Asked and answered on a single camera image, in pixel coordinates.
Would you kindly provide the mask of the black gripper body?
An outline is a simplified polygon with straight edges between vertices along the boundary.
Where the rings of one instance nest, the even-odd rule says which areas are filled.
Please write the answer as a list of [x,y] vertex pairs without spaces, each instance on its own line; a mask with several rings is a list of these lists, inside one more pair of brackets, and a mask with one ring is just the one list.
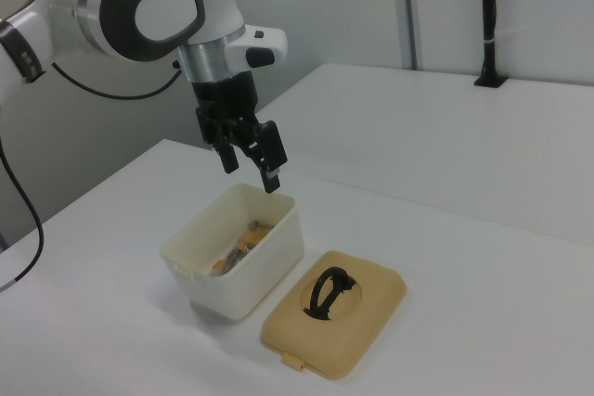
[[219,82],[193,83],[192,88],[198,100],[196,114],[202,131],[211,131],[219,122],[258,122],[258,95],[250,71]]

